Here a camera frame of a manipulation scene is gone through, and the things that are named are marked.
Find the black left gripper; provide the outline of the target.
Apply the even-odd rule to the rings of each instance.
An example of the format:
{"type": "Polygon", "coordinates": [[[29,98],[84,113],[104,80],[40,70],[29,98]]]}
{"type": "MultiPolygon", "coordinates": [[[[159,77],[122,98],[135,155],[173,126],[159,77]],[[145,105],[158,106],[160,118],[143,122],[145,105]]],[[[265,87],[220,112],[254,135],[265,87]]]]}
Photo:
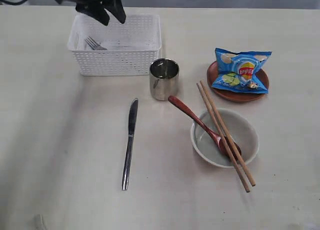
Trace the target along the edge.
{"type": "Polygon", "coordinates": [[[63,1],[70,1],[77,3],[75,10],[79,13],[94,18],[101,24],[107,26],[110,17],[105,11],[109,11],[121,24],[124,24],[126,21],[126,14],[122,5],[121,0],[55,0],[57,3],[61,4],[63,1]]]}

